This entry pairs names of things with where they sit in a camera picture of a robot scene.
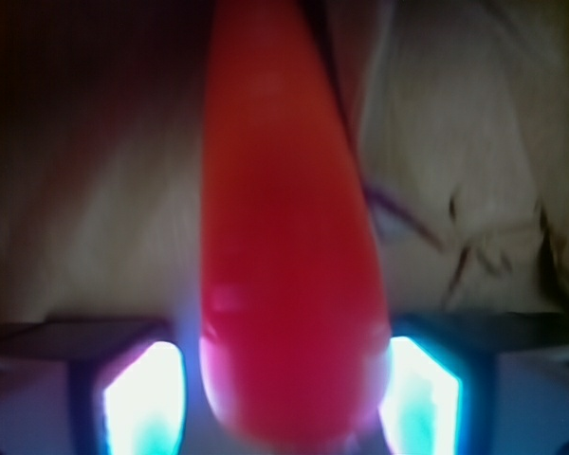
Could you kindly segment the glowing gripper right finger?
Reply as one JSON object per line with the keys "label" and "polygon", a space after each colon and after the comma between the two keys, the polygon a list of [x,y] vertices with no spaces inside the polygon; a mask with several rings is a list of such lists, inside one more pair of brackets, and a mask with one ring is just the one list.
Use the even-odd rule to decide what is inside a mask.
{"label": "glowing gripper right finger", "polygon": [[379,409],[394,454],[569,454],[569,316],[393,320]]}

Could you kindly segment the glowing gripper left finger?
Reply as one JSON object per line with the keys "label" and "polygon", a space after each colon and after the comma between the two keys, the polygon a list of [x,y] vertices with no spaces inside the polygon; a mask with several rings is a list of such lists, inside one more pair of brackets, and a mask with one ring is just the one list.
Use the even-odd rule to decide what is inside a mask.
{"label": "glowing gripper left finger", "polygon": [[0,454],[176,454],[186,401],[159,319],[0,324]]}

